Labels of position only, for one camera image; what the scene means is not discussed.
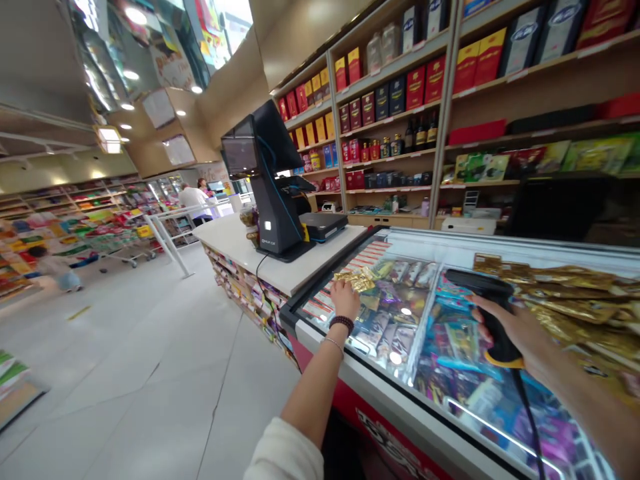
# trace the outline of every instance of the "yellow floor marker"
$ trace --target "yellow floor marker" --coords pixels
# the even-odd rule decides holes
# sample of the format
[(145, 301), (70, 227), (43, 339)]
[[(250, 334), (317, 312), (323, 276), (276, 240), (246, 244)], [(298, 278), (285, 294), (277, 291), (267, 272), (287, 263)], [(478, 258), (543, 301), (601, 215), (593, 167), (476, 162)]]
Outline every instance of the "yellow floor marker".
[(82, 310), (80, 310), (79, 312), (74, 313), (72, 316), (70, 316), (67, 321), (72, 321), (75, 320), (76, 318), (78, 318), (80, 315), (82, 315), (84, 312), (86, 312), (87, 310), (89, 310), (91, 308), (91, 306), (88, 307), (84, 307)]

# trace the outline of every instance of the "cash register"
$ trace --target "cash register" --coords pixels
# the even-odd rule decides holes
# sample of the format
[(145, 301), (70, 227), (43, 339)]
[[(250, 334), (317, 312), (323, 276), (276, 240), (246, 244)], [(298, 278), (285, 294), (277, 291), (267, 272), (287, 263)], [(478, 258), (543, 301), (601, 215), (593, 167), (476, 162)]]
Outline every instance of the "cash register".
[(315, 188), (297, 175), (279, 177), (277, 174), (304, 164), (274, 102), (266, 102), (221, 140), (229, 178), (251, 180), (259, 212), (258, 252), (292, 262), (346, 226), (346, 215), (305, 213), (298, 216), (296, 213), (292, 196), (313, 192)]

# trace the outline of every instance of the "bracelet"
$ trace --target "bracelet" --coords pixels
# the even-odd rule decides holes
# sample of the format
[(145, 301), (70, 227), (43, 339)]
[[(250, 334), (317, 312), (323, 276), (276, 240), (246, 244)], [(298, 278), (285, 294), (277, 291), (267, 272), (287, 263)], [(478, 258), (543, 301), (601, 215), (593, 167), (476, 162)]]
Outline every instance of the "bracelet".
[(345, 359), (345, 352), (344, 350), (342, 350), (342, 347), (340, 345), (338, 345), (338, 342), (336, 342), (334, 339), (330, 339), (328, 337), (324, 337), (322, 339), (322, 342), (326, 342), (326, 341), (330, 341), (332, 344), (334, 344), (336, 347), (338, 347), (338, 349), (340, 350), (340, 353), (342, 354), (342, 360)]
[(334, 326), (336, 323), (342, 323), (344, 326), (346, 326), (346, 328), (349, 330), (348, 336), (350, 336), (351, 332), (353, 332), (354, 324), (353, 320), (351, 320), (350, 318), (345, 317), (344, 315), (338, 315), (337, 317), (334, 317), (333, 320), (331, 320), (329, 328)]

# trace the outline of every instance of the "hand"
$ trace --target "hand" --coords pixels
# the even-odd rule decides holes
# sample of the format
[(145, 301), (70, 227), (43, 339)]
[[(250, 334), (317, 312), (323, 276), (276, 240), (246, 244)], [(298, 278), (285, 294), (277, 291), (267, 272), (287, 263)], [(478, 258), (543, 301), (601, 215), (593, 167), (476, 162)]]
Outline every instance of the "hand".
[[(511, 306), (513, 314), (509, 313), (497, 303), (476, 295), (470, 300), (499, 320), (513, 344), (522, 353), (527, 371), (546, 385), (549, 378), (547, 372), (559, 361), (557, 358), (561, 351), (535, 316), (529, 310), (514, 305)], [(477, 309), (473, 310), (472, 315), (478, 322), (484, 322), (482, 314)], [(493, 342), (489, 330), (484, 325), (480, 325), (479, 332), (486, 340)]]
[(355, 322), (360, 311), (360, 294), (351, 288), (351, 282), (338, 280), (331, 287), (331, 300), (335, 305), (335, 315)]

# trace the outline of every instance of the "white countertop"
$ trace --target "white countertop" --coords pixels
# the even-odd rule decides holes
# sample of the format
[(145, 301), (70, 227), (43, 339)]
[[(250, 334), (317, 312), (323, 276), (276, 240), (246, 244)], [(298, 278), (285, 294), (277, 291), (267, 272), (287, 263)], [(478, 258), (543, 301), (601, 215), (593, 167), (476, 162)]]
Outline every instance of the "white countertop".
[[(259, 278), (292, 296), (302, 284), (365, 230), (364, 227), (347, 225), (326, 243), (319, 243), (291, 263), (267, 258), (260, 265)], [(264, 254), (256, 252), (253, 244), (247, 240), (246, 226), (237, 214), (206, 222), (193, 230), (193, 234), (254, 275), (258, 263), (264, 258)]]

